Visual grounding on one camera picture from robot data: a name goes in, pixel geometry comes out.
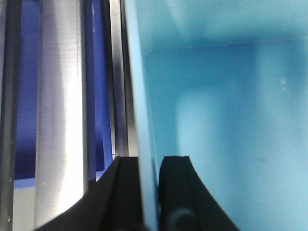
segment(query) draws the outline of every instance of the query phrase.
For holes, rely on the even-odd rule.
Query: blue panel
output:
[[[16,179],[35,175],[39,25],[39,2],[28,0],[22,4]]]
[[[87,56],[87,136],[88,136],[88,178],[96,178],[96,159],[103,160],[103,151],[97,152],[95,132],[95,78],[93,56],[92,1],[85,1],[85,33]]]
[[[106,170],[112,162],[108,81],[104,51],[101,1],[93,0],[93,47],[95,76],[95,122],[97,170]]]

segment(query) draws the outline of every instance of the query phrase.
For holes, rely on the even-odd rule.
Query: brushed metal surface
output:
[[[41,1],[35,227],[87,187],[82,0]]]
[[[128,133],[128,155],[138,156],[138,143],[136,132],[136,121],[133,104],[132,82],[129,65],[128,38],[127,38],[127,22],[125,14],[125,4],[121,0],[121,24],[122,24],[122,49],[123,49],[123,67],[125,82],[125,98],[126,98],[126,120]]]
[[[1,118],[1,99],[2,99],[5,19],[6,19],[6,0],[0,0],[0,118]]]
[[[114,74],[115,155],[128,156],[120,0],[110,1],[110,29]]]
[[[6,2],[0,127],[0,230],[12,230],[18,91],[20,0]]]

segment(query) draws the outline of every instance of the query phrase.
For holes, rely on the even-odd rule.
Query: black plastic part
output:
[[[162,231],[238,231],[195,172],[189,157],[165,157],[159,176]]]

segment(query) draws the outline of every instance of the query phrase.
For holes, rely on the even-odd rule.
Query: metal rail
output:
[[[114,76],[115,155],[128,156],[128,129],[120,0],[110,1],[110,29]]]
[[[0,9],[0,78],[3,78],[0,124],[0,230],[10,231],[13,221],[21,1],[1,1]]]

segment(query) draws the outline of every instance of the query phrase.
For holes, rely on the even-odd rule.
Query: metal rod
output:
[[[115,155],[128,156],[120,0],[110,1],[110,25],[114,75]]]
[[[6,22],[6,0],[0,0],[0,102],[2,99],[5,22]]]
[[[35,227],[66,211],[87,188],[82,0],[42,0]]]
[[[0,128],[0,230],[12,230],[14,169],[15,169],[15,137],[16,112],[18,91],[19,41],[20,41],[20,13],[21,1],[10,0],[0,2],[0,12],[6,11],[6,17],[1,18],[1,25],[5,24],[5,41],[3,43],[4,29],[1,31],[1,46],[4,45],[3,90],[1,101],[1,128]]]

